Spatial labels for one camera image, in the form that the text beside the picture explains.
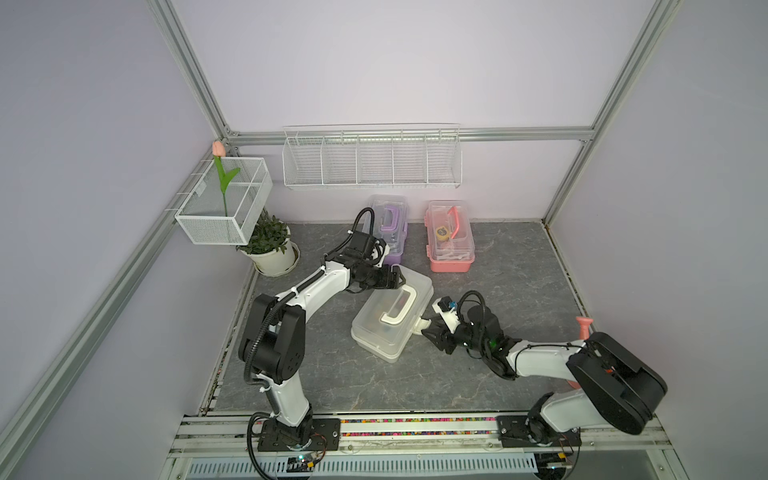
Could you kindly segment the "white toolbox clear lid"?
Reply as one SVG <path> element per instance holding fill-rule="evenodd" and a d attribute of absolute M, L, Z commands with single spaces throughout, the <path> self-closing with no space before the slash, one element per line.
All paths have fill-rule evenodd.
<path fill-rule="evenodd" d="M 389 363 L 398 361 L 434 294 L 430 277 L 400 267 L 405 284 L 395 290 L 375 290 L 351 325 L 352 339 Z"/>

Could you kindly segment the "purple toolbox clear lid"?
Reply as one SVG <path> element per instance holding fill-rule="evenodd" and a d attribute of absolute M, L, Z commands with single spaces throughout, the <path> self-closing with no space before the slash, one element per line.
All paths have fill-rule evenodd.
<path fill-rule="evenodd" d="M 404 196 L 373 195 L 368 205 L 374 210 L 373 235 L 384 240 L 389 253 L 387 265 L 401 264 L 408 232 L 408 202 Z"/>

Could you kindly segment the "pink toolbox clear lid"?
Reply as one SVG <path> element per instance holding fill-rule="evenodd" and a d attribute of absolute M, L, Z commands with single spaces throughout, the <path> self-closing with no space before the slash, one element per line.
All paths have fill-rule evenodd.
<path fill-rule="evenodd" d="M 475 261 L 475 242 L 466 203 L 431 201 L 424 224 L 430 269 L 435 273 L 467 273 Z"/>

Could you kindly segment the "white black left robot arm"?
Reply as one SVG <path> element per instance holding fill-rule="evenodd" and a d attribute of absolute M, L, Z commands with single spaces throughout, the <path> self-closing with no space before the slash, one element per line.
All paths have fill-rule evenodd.
<path fill-rule="evenodd" d="M 312 406 L 299 376 L 307 321 L 343 291 L 405 284 L 400 268 L 384 263 L 388 245 L 374 235 L 374 221 L 373 208 L 360 210 L 347 237 L 324 254 L 317 270 L 282 293 L 258 295 L 252 304 L 238 350 L 243 380 L 267 395 L 269 419 L 286 444 L 305 446 L 313 435 Z"/>

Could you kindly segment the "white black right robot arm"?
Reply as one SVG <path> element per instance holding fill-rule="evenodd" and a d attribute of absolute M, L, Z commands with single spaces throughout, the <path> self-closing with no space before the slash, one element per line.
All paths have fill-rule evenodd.
<path fill-rule="evenodd" d="M 446 354 L 457 348 L 467 350 L 503 380 L 547 377 L 577 384 L 569 392 L 542 395 L 523 416 L 501 420 L 504 440 L 549 446 L 580 429 L 600 425 L 638 435 L 668 392 L 658 373 L 605 332 L 564 342 L 532 342 L 507 335 L 484 297 L 474 290 L 459 300 L 436 300 L 416 330 Z"/>

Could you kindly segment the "yellow tape measure in pink box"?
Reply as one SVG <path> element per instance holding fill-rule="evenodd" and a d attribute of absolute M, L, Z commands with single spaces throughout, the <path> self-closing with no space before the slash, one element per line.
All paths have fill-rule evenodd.
<path fill-rule="evenodd" d="M 438 242 L 446 242 L 453 239 L 452 231 L 446 226 L 440 226 L 435 230 L 435 236 Z"/>

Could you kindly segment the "potted green plant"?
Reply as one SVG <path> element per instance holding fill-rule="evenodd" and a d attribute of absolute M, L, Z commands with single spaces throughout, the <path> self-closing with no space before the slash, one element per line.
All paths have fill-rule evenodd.
<path fill-rule="evenodd" d="M 289 226 L 267 210 L 260 214 L 248 243 L 238 246 L 237 250 L 251 260 L 261 275 L 267 277 L 287 274 L 299 258 L 291 241 Z"/>

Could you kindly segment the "pink watering can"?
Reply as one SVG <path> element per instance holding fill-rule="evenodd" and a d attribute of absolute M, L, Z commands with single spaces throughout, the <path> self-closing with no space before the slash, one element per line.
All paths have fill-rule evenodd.
<path fill-rule="evenodd" d="M 589 336 L 591 335 L 591 328 L 594 320 L 589 317 L 578 316 L 576 318 L 576 321 L 579 325 L 579 338 L 581 340 L 588 339 Z"/>

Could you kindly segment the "small white mesh basket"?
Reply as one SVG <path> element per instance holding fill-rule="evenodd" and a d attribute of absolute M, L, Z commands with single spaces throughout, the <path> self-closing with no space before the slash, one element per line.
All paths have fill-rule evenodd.
<path fill-rule="evenodd" d="M 245 245 L 272 187 L 260 157 L 211 160 L 183 195 L 175 220 L 195 245 Z"/>

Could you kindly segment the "pink artificial tulip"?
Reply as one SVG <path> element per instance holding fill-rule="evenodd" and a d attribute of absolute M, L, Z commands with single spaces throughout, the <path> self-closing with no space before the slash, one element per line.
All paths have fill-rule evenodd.
<path fill-rule="evenodd" d="M 240 168 L 235 167 L 231 170 L 226 170 L 224 168 L 222 159 L 226 155 L 226 148 L 224 147 L 223 143 L 219 140 L 214 141 L 212 143 L 212 155 L 213 155 L 213 163 L 214 163 L 218 180 L 219 180 L 219 188 L 222 196 L 224 213 L 226 216 L 228 216 L 229 209 L 228 209 L 228 202 L 227 202 L 227 191 L 230 183 L 240 173 Z"/>

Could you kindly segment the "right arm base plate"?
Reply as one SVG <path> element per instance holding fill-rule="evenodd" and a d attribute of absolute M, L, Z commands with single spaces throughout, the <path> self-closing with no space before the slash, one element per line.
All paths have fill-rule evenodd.
<path fill-rule="evenodd" d="M 496 418 L 499 440 L 504 448 L 522 447 L 580 447 L 577 430 L 556 432 L 543 421 L 528 415 L 500 415 Z"/>

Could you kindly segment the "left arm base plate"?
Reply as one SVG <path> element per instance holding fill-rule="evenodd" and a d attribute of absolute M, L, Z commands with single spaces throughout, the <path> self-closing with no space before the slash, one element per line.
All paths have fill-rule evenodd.
<path fill-rule="evenodd" d="M 277 419 L 266 420 L 257 443 L 259 452 L 337 451 L 341 440 L 339 418 L 310 419 L 290 427 Z"/>

